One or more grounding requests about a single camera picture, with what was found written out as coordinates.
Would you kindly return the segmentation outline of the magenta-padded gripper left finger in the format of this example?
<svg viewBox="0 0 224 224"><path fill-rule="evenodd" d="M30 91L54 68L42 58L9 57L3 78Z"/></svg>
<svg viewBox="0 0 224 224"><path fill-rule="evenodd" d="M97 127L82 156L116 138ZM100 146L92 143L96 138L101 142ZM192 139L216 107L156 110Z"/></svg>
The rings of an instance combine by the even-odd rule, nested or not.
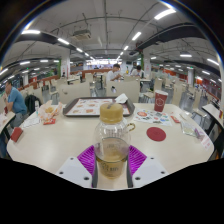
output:
<svg viewBox="0 0 224 224"><path fill-rule="evenodd" d="M77 157L69 157L56 175L84 188L96 188L98 171L94 146L89 146Z"/></svg>

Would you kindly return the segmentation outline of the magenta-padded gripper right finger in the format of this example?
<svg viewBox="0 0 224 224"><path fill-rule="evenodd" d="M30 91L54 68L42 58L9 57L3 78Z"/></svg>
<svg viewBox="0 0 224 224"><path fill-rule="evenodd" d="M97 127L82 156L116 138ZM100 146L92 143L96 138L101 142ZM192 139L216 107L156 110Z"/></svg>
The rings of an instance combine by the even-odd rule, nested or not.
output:
<svg viewBox="0 0 224 224"><path fill-rule="evenodd" d="M134 146L129 147L127 158L127 184L140 188L168 175L166 169L154 156L146 156Z"/></svg>

